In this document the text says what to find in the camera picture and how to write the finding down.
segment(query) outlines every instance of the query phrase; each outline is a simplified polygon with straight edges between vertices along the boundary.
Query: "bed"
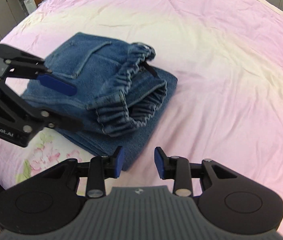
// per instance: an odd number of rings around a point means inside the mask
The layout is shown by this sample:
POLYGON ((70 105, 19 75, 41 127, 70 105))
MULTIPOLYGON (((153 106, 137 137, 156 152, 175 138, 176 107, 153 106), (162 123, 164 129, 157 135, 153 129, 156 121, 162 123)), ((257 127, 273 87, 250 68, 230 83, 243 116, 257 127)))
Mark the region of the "bed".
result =
MULTIPOLYGON (((150 44, 157 53, 152 65, 178 78, 138 160, 119 179, 106 180, 107 192, 172 189, 154 164, 161 146, 193 163, 214 159, 283 199, 283 11, 266 0, 48 0, 2 43, 45 58, 77 32, 150 44)), ((7 84, 21 94, 27 80, 7 84)), ((9 188, 67 158, 92 157, 51 129, 27 148, 1 141, 0 184, 9 188)), ((194 192, 201 194, 198 181, 194 192)))

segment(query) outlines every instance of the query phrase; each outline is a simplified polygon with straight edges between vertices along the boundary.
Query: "green leaf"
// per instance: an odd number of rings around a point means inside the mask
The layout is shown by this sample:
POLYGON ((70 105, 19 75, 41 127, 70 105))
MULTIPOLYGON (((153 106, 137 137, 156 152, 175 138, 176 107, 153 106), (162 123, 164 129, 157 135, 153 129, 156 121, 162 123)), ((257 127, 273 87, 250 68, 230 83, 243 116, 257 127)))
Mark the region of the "green leaf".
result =
POLYGON ((21 183, 21 182, 23 182, 23 181, 25 181, 27 178, 25 177, 25 175, 24 174, 18 174, 17 176, 16 176, 16 183, 18 184, 18 183, 21 183))
POLYGON ((45 143, 45 138, 46 138, 45 134, 42 132, 42 133, 40 133, 39 137, 40 137, 40 139, 42 140, 42 142, 44 144, 45 143))
POLYGON ((42 143, 37 143, 36 144, 36 148, 42 149, 43 148, 43 144, 42 143))
POLYGON ((52 142, 53 139, 54 139, 54 137, 52 137, 51 135, 48 135, 48 136, 46 137, 45 143, 46 143, 46 142, 52 142))
POLYGON ((31 177, 31 166, 28 160, 24 161, 24 172, 23 175, 26 179, 29 179, 31 177))

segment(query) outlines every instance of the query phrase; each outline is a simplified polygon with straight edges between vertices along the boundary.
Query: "jeans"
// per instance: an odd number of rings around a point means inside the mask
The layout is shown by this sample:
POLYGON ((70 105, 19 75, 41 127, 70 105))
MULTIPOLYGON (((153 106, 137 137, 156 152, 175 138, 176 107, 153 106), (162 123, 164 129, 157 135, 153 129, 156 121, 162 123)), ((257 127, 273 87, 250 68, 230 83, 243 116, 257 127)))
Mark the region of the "jeans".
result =
POLYGON ((31 80, 22 98, 82 119, 80 132, 57 131, 92 154, 111 155, 124 146, 128 169, 176 89, 173 75, 153 68, 155 76, 144 67, 154 57, 154 49, 142 43, 78 33, 45 60, 54 75, 77 87, 77 94, 66 96, 31 80))

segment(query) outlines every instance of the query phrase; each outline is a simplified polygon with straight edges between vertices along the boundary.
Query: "floral pattern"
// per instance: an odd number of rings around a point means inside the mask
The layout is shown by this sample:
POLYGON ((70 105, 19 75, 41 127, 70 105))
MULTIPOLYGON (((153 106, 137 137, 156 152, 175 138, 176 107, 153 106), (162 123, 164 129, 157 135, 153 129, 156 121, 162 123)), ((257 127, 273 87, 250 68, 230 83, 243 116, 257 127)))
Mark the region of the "floral pattern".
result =
POLYGON ((30 162, 31 176, 35 176, 38 173, 56 165, 60 152, 54 149, 52 142, 44 143, 42 148, 34 150, 34 155, 30 162))
POLYGON ((71 153, 66 154, 67 159, 73 158, 77 159, 79 163, 83 162, 83 160, 80 158, 80 153, 78 150, 73 150, 71 153))
POLYGON ((49 130, 42 131, 38 138, 33 154, 24 160, 23 172, 16 176, 16 183, 23 182, 65 159, 75 158, 78 162, 83 162, 78 150, 73 150, 62 157, 60 150, 53 143, 54 137, 49 134, 49 130))

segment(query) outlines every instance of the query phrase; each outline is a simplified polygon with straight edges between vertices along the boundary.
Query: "pink flower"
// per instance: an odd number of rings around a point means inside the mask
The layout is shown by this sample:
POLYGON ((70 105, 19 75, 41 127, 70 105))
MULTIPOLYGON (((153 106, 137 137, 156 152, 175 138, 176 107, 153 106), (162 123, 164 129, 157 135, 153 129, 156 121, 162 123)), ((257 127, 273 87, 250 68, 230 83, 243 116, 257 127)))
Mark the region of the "pink flower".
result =
POLYGON ((45 143, 42 148, 34 150, 33 158, 29 160, 31 176, 34 176, 58 163, 60 153, 53 148, 52 143, 45 143))
POLYGON ((79 163, 81 163, 83 160, 80 158, 80 153, 77 150, 73 150, 71 153, 67 154, 67 158, 74 158, 77 159, 79 163))

